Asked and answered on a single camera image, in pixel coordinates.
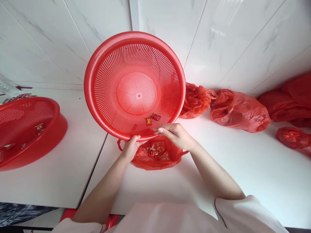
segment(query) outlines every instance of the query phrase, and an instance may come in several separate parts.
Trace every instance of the white table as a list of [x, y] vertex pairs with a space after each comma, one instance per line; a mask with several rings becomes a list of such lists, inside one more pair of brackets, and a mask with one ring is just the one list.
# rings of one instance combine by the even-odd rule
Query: white table
[[[281, 144], [275, 133], [288, 123], [272, 123], [260, 133], [223, 127], [210, 111], [192, 120], [178, 119], [185, 129], [237, 181], [246, 195], [255, 195], [286, 227], [311, 228], [311, 160]], [[84, 198], [105, 175], [120, 151], [108, 135]], [[130, 165], [112, 209], [125, 215], [135, 202], [192, 203], [216, 216], [212, 197], [190, 154], [173, 168], [145, 171]]]
[[107, 133], [91, 116], [83, 91], [25, 89], [60, 105], [68, 121], [63, 140], [25, 167], [0, 172], [0, 202], [76, 208]]

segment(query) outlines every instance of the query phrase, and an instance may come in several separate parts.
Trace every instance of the red basket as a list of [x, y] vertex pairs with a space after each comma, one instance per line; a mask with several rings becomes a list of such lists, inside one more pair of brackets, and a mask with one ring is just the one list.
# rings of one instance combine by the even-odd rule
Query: red basket
[[[144, 32], [123, 32], [102, 43], [86, 68], [84, 93], [97, 123], [111, 135], [139, 141], [152, 128], [173, 123], [185, 99], [185, 75], [172, 49]], [[146, 124], [152, 113], [159, 121]]]
[[0, 171], [38, 160], [66, 131], [67, 121], [52, 99], [32, 97], [0, 105]]

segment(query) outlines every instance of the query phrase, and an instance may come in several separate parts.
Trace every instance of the marble tile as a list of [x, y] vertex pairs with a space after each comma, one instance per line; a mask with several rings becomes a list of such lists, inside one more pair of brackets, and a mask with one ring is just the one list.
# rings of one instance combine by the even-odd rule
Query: marble tile
[[73, 84], [82, 84], [90, 52], [64, 0], [1, 0]]
[[131, 31], [127, 0], [65, 0], [91, 54], [109, 37]]
[[184, 68], [187, 82], [214, 89], [284, 0], [209, 0]]
[[58, 89], [58, 90], [76, 90], [83, 91], [83, 84], [65, 84], [65, 83], [39, 83], [39, 82], [23, 82], [23, 81], [8, 81], [14, 86], [24, 86], [43, 89]]
[[140, 30], [166, 42], [184, 66], [205, 2], [206, 0], [139, 1]]
[[47, 82], [47, 80], [18, 65], [3, 52], [0, 52], [0, 79], [11, 81]]
[[249, 93], [311, 45], [311, 2], [287, 0], [218, 88]]
[[0, 22], [0, 73], [5, 80], [70, 83], [1, 3]]
[[306, 72], [311, 72], [311, 45], [255, 87], [251, 93], [258, 96], [280, 87], [286, 80]]

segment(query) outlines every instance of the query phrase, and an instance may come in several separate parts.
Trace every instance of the plastic bag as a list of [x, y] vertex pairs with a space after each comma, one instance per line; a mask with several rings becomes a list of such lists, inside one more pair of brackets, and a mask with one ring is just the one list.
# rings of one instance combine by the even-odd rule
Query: plastic bag
[[311, 127], [311, 108], [299, 106], [288, 93], [269, 91], [258, 100], [267, 108], [271, 120], [288, 121], [296, 127]]
[[186, 83], [186, 97], [179, 118], [198, 117], [210, 107], [211, 100], [216, 98], [217, 94], [214, 91], [207, 90], [203, 86], [197, 87], [195, 84]]
[[250, 133], [263, 131], [271, 123], [267, 109], [258, 100], [228, 89], [220, 90], [212, 103], [211, 120]]
[[159, 135], [146, 143], [142, 144], [131, 163], [138, 167], [149, 170], [161, 170], [174, 167], [180, 163], [181, 157], [188, 151], [176, 147], [171, 140], [163, 135]]
[[298, 106], [311, 108], [311, 74], [288, 82], [282, 91], [288, 93]]
[[288, 121], [296, 127], [311, 127], [311, 74], [288, 82], [282, 90], [262, 94], [273, 121]]
[[294, 127], [282, 127], [276, 132], [277, 139], [287, 147], [311, 158], [311, 135]]

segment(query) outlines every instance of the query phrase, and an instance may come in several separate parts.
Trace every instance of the person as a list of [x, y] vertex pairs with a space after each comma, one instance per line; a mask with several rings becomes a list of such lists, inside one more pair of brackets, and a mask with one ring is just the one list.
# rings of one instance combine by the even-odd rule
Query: person
[[[155, 134], [169, 138], [177, 147], [188, 150], [199, 173], [215, 197], [214, 209], [218, 220], [190, 204], [136, 203], [121, 222], [107, 233], [153, 232], [288, 232], [254, 196], [245, 196], [233, 178], [182, 127], [163, 124], [154, 128]], [[52, 233], [100, 233], [105, 230], [115, 197], [125, 171], [134, 158], [140, 136], [125, 143], [123, 152], [98, 185], [81, 204], [74, 218], [63, 220]]]

